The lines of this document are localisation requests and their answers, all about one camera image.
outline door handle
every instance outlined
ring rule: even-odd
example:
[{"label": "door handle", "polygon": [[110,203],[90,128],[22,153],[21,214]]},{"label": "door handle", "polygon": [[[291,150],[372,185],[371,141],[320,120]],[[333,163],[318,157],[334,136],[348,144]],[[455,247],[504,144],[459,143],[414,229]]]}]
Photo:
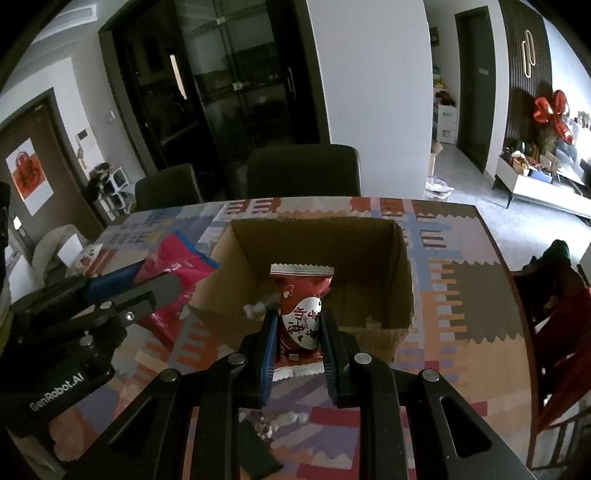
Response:
[{"label": "door handle", "polygon": [[287,89],[291,92],[294,98],[296,98],[296,84],[294,82],[294,74],[291,71],[290,67],[287,67],[285,70],[287,72],[287,75],[285,77],[285,79],[287,80]]}]

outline cabinet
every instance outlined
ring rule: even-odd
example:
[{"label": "cabinet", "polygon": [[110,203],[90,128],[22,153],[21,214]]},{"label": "cabinet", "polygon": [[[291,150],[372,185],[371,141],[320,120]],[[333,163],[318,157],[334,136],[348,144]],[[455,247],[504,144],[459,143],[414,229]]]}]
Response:
[{"label": "cabinet", "polygon": [[457,108],[433,104],[433,139],[441,143],[456,142]]}]

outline red bow decoration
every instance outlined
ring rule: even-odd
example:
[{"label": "red bow decoration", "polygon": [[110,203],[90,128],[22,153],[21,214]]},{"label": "red bow decoration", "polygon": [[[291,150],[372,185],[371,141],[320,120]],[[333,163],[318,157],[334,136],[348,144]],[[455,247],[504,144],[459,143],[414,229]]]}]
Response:
[{"label": "red bow decoration", "polygon": [[547,124],[551,121],[558,136],[569,145],[572,145],[574,135],[569,126],[562,120],[562,116],[569,113],[569,103],[566,101],[566,95],[562,90],[554,92],[554,109],[544,97],[535,99],[534,120],[539,124]]}]

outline dining table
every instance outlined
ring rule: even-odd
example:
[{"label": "dining table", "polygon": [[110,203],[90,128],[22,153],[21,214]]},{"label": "dining table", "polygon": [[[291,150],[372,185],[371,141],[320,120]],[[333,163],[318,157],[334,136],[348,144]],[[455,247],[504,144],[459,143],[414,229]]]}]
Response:
[{"label": "dining table", "polygon": [[[244,218],[369,217],[399,224],[408,251],[414,317],[391,367],[437,370],[525,463],[535,436],[537,400],[531,339],[505,261],[475,206],[374,197],[290,197],[231,200],[133,213],[110,226],[89,274],[106,274],[144,259],[180,231],[212,253],[229,222]],[[166,368],[182,374],[208,368],[231,352],[189,309],[172,351],[138,325],[115,351],[114,377],[72,407],[71,422],[86,450],[138,393]],[[307,420],[280,427],[270,449],[283,464],[272,480],[353,480],[359,470],[358,409],[333,407],[324,374],[274,382],[264,413],[288,411]],[[409,478],[416,478],[404,409]],[[191,420],[194,435],[196,413]],[[184,477],[189,478],[190,455]]]}]

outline dining chair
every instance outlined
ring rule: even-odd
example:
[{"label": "dining chair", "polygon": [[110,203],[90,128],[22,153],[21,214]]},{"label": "dining chair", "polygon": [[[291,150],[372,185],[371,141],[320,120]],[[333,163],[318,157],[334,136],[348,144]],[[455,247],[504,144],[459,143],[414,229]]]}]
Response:
[{"label": "dining chair", "polygon": [[201,203],[193,167],[184,163],[152,173],[135,184],[135,211],[182,207]]},{"label": "dining chair", "polygon": [[248,158],[249,198],[361,196],[359,154],[348,145],[280,145]]},{"label": "dining chair", "polygon": [[536,478],[550,476],[563,480],[582,478],[580,471],[591,458],[591,407],[567,420],[553,423],[536,438],[534,464]]},{"label": "dining chair", "polygon": [[554,240],[540,258],[532,257],[520,271],[512,272],[531,334],[552,314],[558,302],[586,286],[584,276],[571,267],[568,245]]},{"label": "dining chair", "polygon": [[532,338],[538,372],[539,430],[591,391],[590,342],[591,288],[585,287],[562,299]]}]

